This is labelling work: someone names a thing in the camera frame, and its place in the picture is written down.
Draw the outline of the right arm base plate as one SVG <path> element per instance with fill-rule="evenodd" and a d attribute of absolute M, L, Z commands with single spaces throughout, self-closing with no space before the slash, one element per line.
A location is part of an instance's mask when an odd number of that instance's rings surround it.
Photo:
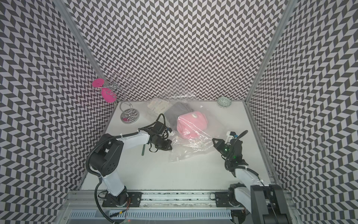
<path fill-rule="evenodd" d="M 214 200 L 218 208 L 244 208 L 244 206 L 234 200 L 228 192 L 215 192 Z"/>

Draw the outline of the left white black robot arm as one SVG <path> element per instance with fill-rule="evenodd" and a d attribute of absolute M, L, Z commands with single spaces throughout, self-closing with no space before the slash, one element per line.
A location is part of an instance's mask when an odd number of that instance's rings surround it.
<path fill-rule="evenodd" d="M 172 129 L 164 123 L 156 121 L 149 126 L 139 128 L 129 134 L 112 136 L 104 134 L 95 148 L 90 152 L 86 169 L 96 175 L 106 186 L 104 207 L 122 207 L 129 202 L 125 185 L 117 172 L 122 152 L 140 145 L 152 145 L 157 150 L 171 151 L 172 141 L 169 135 Z"/>

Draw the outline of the clear plastic vacuum bag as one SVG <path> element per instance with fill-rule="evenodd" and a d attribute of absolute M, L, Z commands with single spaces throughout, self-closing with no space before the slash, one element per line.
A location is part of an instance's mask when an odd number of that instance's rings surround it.
<path fill-rule="evenodd" d="M 182 83 L 163 86 L 147 101 L 145 116 L 155 119 L 160 114 L 172 129 L 170 162 L 213 152 L 212 139 L 222 138 L 226 130 L 213 110 L 199 100 L 199 95 Z"/>

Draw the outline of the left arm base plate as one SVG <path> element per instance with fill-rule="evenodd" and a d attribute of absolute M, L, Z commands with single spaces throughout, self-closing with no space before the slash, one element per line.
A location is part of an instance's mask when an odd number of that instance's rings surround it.
<path fill-rule="evenodd" d="M 125 192 L 118 196 L 113 196 L 106 192 L 102 207 L 104 208 L 120 208 L 120 207 L 139 207 L 142 199 L 142 192 Z"/>

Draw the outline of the white patterned towel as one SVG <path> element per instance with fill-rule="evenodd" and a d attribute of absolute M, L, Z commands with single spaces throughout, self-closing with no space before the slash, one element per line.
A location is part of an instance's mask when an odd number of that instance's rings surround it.
<path fill-rule="evenodd" d="M 169 101 L 159 98 L 152 99 L 147 105 L 148 113 L 151 115 L 165 113 L 171 107 L 172 104 Z"/>

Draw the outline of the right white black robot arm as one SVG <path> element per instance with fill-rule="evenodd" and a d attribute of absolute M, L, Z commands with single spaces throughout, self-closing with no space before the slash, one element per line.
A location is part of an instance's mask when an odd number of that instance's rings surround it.
<path fill-rule="evenodd" d="M 241 207 L 242 214 L 232 212 L 232 222 L 241 224 L 250 215 L 255 224 L 291 224 L 292 218 L 282 188 L 264 181 L 249 167 L 242 155 L 239 136 L 228 141 L 213 138 L 214 148 L 224 159 L 224 167 L 238 183 L 230 185 L 225 195 L 215 194 L 220 206 Z"/>

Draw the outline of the grey towel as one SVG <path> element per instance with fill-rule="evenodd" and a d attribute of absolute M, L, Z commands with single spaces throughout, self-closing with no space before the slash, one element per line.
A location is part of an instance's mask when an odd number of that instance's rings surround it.
<path fill-rule="evenodd" d="M 166 120 L 169 122 L 170 127 L 177 130 L 178 117 L 187 113 L 193 112 L 193 108 L 188 103 L 177 102 L 171 106 L 165 113 Z"/>

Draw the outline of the pink towel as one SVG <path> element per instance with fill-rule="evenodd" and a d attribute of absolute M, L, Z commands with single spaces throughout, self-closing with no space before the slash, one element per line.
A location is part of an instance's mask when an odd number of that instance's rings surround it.
<path fill-rule="evenodd" d="M 192 117 L 192 113 L 198 115 L 197 118 Z M 200 134 L 208 128 L 208 120 L 205 114 L 195 111 L 178 117 L 177 131 L 183 139 L 197 139 Z"/>

